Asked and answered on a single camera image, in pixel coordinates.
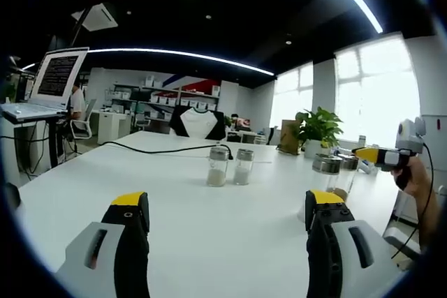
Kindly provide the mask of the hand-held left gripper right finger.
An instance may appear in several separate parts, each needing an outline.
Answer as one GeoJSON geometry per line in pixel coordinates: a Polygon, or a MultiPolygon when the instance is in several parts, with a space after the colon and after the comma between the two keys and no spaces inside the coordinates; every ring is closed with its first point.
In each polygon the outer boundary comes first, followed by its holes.
{"type": "Polygon", "coordinates": [[[308,297],[383,297],[397,282],[388,244],[338,195],[306,192],[305,229],[308,297]]]}

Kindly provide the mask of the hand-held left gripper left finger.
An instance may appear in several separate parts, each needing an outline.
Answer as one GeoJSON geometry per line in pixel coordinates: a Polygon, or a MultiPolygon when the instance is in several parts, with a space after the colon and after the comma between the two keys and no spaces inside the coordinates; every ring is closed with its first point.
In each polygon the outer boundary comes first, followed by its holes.
{"type": "Polygon", "coordinates": [[[66,247],[55,277],[73,297],[148,297],[148,234],[147,193],[121,195],[66,247]]]}

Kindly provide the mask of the person's right hand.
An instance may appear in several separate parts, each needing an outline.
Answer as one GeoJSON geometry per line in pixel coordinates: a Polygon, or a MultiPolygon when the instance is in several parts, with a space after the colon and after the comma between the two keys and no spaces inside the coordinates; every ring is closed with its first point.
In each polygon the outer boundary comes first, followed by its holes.
{"type": "Polygon", "coordinates": [[[423,162],[419,157],[412,156],[409,158],[407,167],[411,171],[411,176],[403,191],[416,200],[425,199],[429,195],[431,179],[427,175],[423,162]]]}

